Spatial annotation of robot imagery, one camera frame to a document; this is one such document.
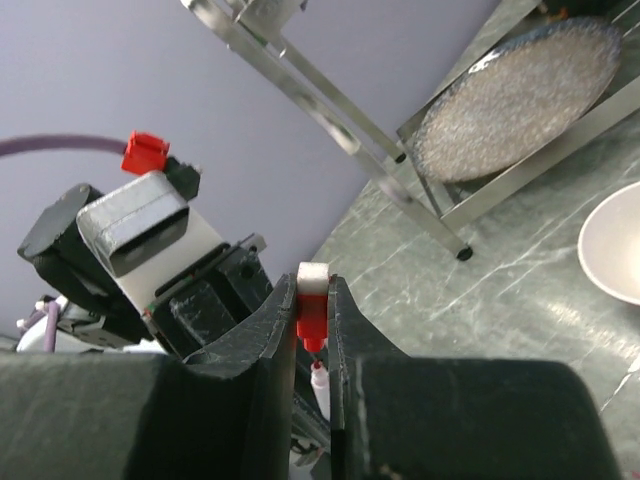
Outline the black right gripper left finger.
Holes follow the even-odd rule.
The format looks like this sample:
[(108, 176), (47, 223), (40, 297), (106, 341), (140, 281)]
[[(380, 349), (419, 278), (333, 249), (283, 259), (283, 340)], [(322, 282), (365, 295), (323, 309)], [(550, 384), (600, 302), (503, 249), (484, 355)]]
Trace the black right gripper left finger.
[(284, 479), (296, 280), (186, 361), (3, 353), (5, 479)]

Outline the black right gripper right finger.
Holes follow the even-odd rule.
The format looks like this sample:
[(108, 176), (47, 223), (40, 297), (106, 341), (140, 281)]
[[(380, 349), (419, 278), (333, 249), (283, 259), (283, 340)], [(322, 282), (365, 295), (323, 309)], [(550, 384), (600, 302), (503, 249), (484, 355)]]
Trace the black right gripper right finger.
[(329, 284), (336, 479), (618, 479), (592, 396), (568, 365), (412, 357)]

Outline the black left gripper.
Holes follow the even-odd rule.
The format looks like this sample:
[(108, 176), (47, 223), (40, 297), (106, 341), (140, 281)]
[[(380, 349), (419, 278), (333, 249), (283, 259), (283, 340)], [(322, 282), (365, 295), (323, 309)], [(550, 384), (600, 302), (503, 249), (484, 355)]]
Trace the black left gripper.
[(295, 301), (272, 286), (258, 256), (263, 247), (257, 234), (222, 244), (157, 290), (144, 317), (184, 364), (159, 388), (163, 416), (175, 430), (232, 447), (245, 444), (259, 421), (289, 412), (295, 441), (327, 450), (330, 425), (309, 371), (318, 354), (297, 343), (296, 363), (287, 367), (283, 337), (268, 351), (276, 321), (293, 314)]

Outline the white pen red cap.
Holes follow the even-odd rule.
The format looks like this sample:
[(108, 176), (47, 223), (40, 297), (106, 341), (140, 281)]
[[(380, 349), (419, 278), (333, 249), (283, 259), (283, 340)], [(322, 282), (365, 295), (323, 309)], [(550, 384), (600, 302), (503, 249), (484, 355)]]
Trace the white pen red cap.
[(331, 415), (329, 372), (321, 361), (316, 360), (311, 365), (310, 373), (311, 388), (314, 393), (318, 408), (321, 415), (327, 421), (329, 421)]

